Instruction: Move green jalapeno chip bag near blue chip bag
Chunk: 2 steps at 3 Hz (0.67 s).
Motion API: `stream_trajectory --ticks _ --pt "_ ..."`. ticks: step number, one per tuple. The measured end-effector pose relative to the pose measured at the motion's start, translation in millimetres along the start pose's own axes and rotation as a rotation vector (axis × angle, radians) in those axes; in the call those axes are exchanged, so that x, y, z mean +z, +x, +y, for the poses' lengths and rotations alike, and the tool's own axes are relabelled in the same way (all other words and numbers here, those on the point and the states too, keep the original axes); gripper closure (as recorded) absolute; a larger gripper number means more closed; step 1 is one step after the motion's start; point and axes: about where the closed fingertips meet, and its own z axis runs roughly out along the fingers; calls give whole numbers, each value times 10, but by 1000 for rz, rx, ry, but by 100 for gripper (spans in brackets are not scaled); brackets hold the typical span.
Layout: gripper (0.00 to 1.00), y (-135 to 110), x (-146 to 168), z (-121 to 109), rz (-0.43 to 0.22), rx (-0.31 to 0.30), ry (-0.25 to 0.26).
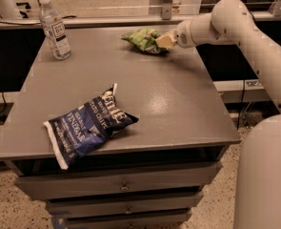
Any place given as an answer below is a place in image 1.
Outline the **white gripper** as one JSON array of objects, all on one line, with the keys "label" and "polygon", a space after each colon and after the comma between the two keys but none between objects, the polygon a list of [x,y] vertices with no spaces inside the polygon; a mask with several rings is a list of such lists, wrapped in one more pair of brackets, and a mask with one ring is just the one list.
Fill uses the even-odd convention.
[{"label": "white gripper", "polygon": [[176,44],[181,48],[195,47],[196,44],[191,36],[192,19],[179,23],[172,33],[166,33],[155,39],[159,48],[172,49]]}]

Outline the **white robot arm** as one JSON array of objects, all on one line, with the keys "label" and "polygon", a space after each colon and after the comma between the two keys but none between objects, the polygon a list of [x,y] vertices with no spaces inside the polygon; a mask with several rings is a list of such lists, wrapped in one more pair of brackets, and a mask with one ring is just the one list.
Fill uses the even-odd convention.
[{"label": "white robot arm", "polygon": [[156,39],[160,48],[234,44],[279,114],[251,129],[236,180],[233,229],[281,229],[281,46],[255,25],[240,0],[220,0],[210,13],[179,23]]}]

